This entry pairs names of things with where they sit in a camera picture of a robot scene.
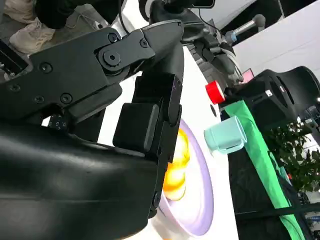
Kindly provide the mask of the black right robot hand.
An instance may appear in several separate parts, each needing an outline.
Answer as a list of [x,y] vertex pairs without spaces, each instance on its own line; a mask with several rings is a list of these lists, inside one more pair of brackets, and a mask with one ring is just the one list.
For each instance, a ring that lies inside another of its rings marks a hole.
[[[182,115],[183,23],[125,37],[111,28],[31,55],[32,70],[0,85],[0,237],[117,240],[155,216]],[[141,72],[112,145],[42,126],[75,127],[112,104]]]

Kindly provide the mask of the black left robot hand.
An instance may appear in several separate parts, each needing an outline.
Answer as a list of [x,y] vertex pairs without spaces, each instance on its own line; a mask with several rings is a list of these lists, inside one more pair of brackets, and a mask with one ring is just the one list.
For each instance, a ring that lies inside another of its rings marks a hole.
[[244,76],[234,52],[218,37],[217,33],[204,33],[193,41],[193,46],[202,62],[211,64],[217,72],[229,79],[231,85],[244,82]]

